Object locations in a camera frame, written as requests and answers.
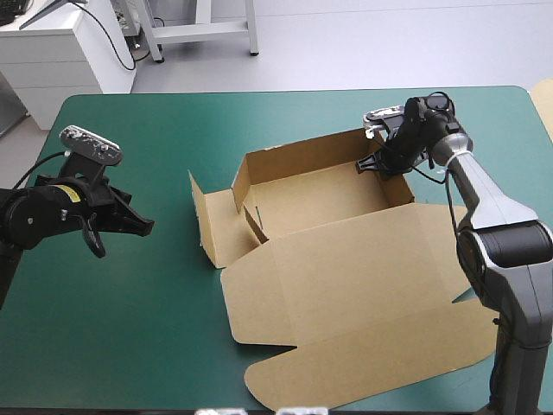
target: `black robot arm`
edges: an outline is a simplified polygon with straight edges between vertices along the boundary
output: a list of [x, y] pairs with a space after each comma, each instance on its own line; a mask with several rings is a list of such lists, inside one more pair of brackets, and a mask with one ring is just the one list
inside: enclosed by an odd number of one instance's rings
[[131, 196], [104, 176], [107, 166], [123, 158], [116, 144], [74, 125], [60, 138], [69, 151], [57, 176], [38, 176], [30, 188], [0, 189], [0, 308], [23, 250], [44, 238], [80, 230], [102, 258], [101, 232], [146, 236], [154, 226], [130, 207]]

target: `black cable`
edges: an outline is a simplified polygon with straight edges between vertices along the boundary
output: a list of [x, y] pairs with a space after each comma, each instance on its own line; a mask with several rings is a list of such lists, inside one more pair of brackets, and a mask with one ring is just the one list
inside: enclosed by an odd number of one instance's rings
[[123, 60], [121, 59], [121, 56], [119, 56], [119, 52], [117, 50], [117, 48], [115, 47], [115, 45], [113, 44], [113, 40], [111, 39], [111, 36], [109, 33], [107, 33], [107, 30], [105, 29], [104, 25], [102, 24], [102, 22], [100, 20], [98, 20], [98, 18], [93, 15], [90, 11], [88, 11], [87, 9], [85, 9], [83, 6], [81, 6], [80, 4], [78, 3], [74, 3], [74, 2], [69, 2], [71, 3], [73, 6], [76, 6], [78, 7], [79, 9], [83, 10], [85, 13], [87, 13], [87, 15], [89, 15], [92, 19], [94, 19], [94, 21], [96, 21], [96, 23], [98, 24], [98, 26], [100, 28], [102, 28], [102, 30], [104, 31], [105, 35], [107, 36], [107, 40], [110, 42], [111, 44], [111, 48], [113, 49], [113, 52], [115, 52], [115, 56], [118, 58], [119, 60], [119, 63], [121, 63], [121, 66], [123, 66], [127, 71], [134, 71], [136, 68], [137, 68], [137, 63], [135, 62], [135, 60], [133, 59], [132, 60], [132, 67], [127, 67], [125, 65], [125, 63], [123, 62]]
[[140, 57], [140, 58], [138, 58], [138, 59], [135, 59], [135, 63], [136, 63], [136, 62], [139, 62], [139, 61], [143, 61], [143, 60], [146, 59], [148, 56], [149, 56], [149, 51], [148, 51], [148, 53], [145, 54], [144, 56], [142, 56], [142, 57]]
[[[100, 20], [98, 20], [98, 18], [93, 14], [91, 13], [90, 11], [88, 11], [87, 9], [85, 9], [83, 6], [81, 6], [80, 4], [78, 3], [74, 3], [72, 1], [69, 1], [69, 3], [71, 3], [72, 5], [78, 7], [79, 9], [83, 10], [85, 13], [87, 13], [87, 15], [89, 15], [92, 19], [94, 19], [94, 21], [98, 24], [98, 26], [104, 31], [106, 37], [107, 37], [107, 40], [110, 42], [111, 44], [111, 48], [113, 49], [113, 52], [115, 53], [115, 56], [118, 58], [118, 61], [119, 63], [121, 64], [122, 67], [124, 67], [127, 71], [134, 71], [136, 68], [137, 68], [137, 62], [139, 61], [143, 61], [144, 59], [146, 59], [148, 56], [149, 56], [149, 52], [147, 54], [145, 54], [144, 56], [138, 58], [138, 59], [135, 59], [133, 56], [131, 56], [132, 58], [132, 67], [127, 67], [125, 65], [125, 63], [123, 62], [123, 60], [121, 59], [121, 56], [119, 55], [119, 52], [117, 50], [117, 48], [115, 47], [115, 45], [113, 44], [113, 40], [111, 39], [111, 36], [110, 34], [107, 32], [107, 29], [104, 27], [104, 25], [102, 24], [102, 22]], [[163, 24], [163, 27], [165, 27], [165, 21], [163, 19], [161, 19], [160, 17], [154, 17], [155, 20], [160, 20]]]
[[446, 195], [448, 197], [449, 214], [451, 215], [451, 225], [453, 226], [453, 233], [455, 235], [455, 239], [457, 239], [457, 235], [459, 234], [457, 232], [457, 220], [455, 219], [455, 211], [453, 209], [453, 198], [451, 197], [451, 189], [449, 188], [449, 176], [451, 175], [450, 171], [451, 170], [449, 169], [446, 170], [446, 178], [444, 180], [446, 183]]
[[12, 190], [16, 190], [17, 188], [19, 188], [19, 186], [21, 186], [21, 183], [23, 183], [25, 181], [25, 179], [27, 177], [29, 177], [29, 175], [31, 173], [33, 173], [33, 171], [35, 171], [38, 167], [42, 166], [45, 162], [47, 162], [48, 160], [52, 160], [53, 158], [55, 157], [59, 157], [59, 156], [63, 156], [65, 155], [66, 152], [65, 151], [60, 151], [58, 153], [54, 153], [54, 154], [51, 154], [50, 156], [48, 157], [44, 157], [42, 160], [39, 160], [38, 162], [36, 162], [33, 167], [31, 167], [29, 170], [27, 170], [27, 173], [25, 173], [23, 175], [23, 177], [21, 179], [19, 179], [19, 181], [16, 183], [16, 185], [12, 188]]
[[[405, 158], [405, 156], [404, 156], [403, 154], [401, 154], [399, 151], [397, 151], [397, 150], [395, 150], [395, 149], [392, 149], [392, 148], [388, 147], [385, 143], [380, 143], [376, 138], [374, 138], [372, 141], [374, 141], [376, 144], [378, 144], [378, 145], [380, 146], [380, 148], [386, 149], [386, 150], [388, 150], [388, 151], [391, 151], [391, 152], [393, 152], [393, 153], [396, 153], [398, 156], [400, 156], [400, 157], [402, 157], [402, 158]], [[422, 170], [418, 169], [417, 167], [415, 167], [415, 166], [413, 166], [413, 165], [411, 165], [411, 168], [412, 168], [413, 170], [415, 170], [415, 172], [417, 172], [417, 173], [418, 173], [419, 175], [421, 175], [422, 177], [425, 177], [425, 178], [427, 178], [428, 180], [430, 180], [430, 181], [432, 181], [432, 182], [434, 182], [434, 183], [443, 184], [443, 183], [445, 183], [445, 181], [446, 181], [445, 179], [443, 179], [443, 180], [435, 179], [434, 177], [427, 175], [427, 174], [424, 173]]]

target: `yellow label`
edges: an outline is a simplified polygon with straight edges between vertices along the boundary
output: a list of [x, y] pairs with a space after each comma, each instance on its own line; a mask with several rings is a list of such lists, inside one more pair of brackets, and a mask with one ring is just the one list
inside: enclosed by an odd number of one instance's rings
[[55, 188], [63, 190], [65, 192], [65, 194], [67, 196], [69, 196], [69, 199], [71, 199], [71, 201], [73, 203], [79, 203], [80, 202], [79, 194], [77, 192], [75, 192], [72, 188], [70, 188], [69, 186], [66, 186], [65, 184], [55, 184], [53, 186]]

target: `gray floor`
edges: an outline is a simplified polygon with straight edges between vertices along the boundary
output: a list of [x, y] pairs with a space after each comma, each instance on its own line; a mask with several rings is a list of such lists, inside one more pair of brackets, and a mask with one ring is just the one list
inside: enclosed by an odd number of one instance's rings
[[[151, 0], [167, 24], [193, 2]], [[164, 48], [140, 62], [134, 93], [517, 85], [553, 77], [553, 0], [257, 0], [261, 54], [244, 40]], [[242, 0], [213, 0], [216, 20]], [[32, 119], [0, 138], [0, 187], [32, 163], [46, 133]]]

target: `cardboard box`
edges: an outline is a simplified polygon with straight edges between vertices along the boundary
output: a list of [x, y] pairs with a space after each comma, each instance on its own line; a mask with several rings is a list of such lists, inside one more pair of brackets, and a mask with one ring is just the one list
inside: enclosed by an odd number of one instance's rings
[[377, 149], [360, 129], [254, 151], [231, 188], [207, 195], [190, 173], [207, 256], [223, 268], [268, 239], [414, 201], [402, 176], [357, 173]]
[[190, 175], [232, 336], [297, 347], [246, 370], [270, 409], [344, 405], [494, 350], [494, 313], [454, 303], [469, 284], [448, 208], [414, 203], [402, 176], [359, 175], [375, 146], [356, 130], [248, 153], [208, 195]]
[[553, 80], [540, 81], [531, 90], [530, 96], [553, 141]]

